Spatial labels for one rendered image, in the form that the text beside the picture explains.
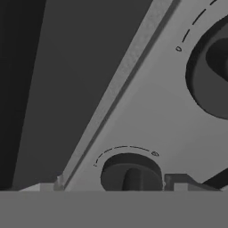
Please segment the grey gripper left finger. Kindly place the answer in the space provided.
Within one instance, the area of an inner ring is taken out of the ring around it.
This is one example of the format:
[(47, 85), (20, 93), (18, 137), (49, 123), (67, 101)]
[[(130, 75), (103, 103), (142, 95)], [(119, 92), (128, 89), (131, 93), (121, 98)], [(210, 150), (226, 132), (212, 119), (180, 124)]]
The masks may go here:
[(63, 191), (63, 181), (63, 175), (59, 175), (53, 183), (37, 183), (22, 189), (22, 191)]

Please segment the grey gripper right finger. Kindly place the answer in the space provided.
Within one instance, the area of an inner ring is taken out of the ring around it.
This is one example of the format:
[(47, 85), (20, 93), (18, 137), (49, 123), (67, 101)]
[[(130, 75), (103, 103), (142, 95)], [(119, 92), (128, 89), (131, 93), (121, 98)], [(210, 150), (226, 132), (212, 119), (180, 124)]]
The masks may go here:
[(186, 184), (188, 191), (218, 191), (218, 189), (214, 187), (196, 182), (191, 176), (187, 174), (165, 174), (164, 183), (165, 191), (174, 191), (175, 185), (178, 183)]

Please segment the black stove knob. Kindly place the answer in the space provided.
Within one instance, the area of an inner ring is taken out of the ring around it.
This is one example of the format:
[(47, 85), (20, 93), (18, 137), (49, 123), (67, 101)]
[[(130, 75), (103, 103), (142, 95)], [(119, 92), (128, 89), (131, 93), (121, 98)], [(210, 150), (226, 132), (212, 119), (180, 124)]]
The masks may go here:
[(193, 100), (207, 114), (228, 119), (228, 14), (192, 49), (185, 81)]
[(135, 153), (119, 153), (102, 167), (101, 184), (105, 191), (161, 191), (162, 172), (152, 159)]

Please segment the grey stove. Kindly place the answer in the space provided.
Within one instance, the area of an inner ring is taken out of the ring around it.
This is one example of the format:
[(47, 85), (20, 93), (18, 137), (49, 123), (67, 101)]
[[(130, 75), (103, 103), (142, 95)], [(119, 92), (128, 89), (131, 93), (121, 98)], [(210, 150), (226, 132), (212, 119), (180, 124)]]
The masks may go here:
[(228, 0), (153, 0), (62, 175), (65, 191), (103, 191), (102, 167), (119, 153), (154, 160), (165, 174), (228, 189), (228, 119), (207, 114), (185, 81), (203, 34)]

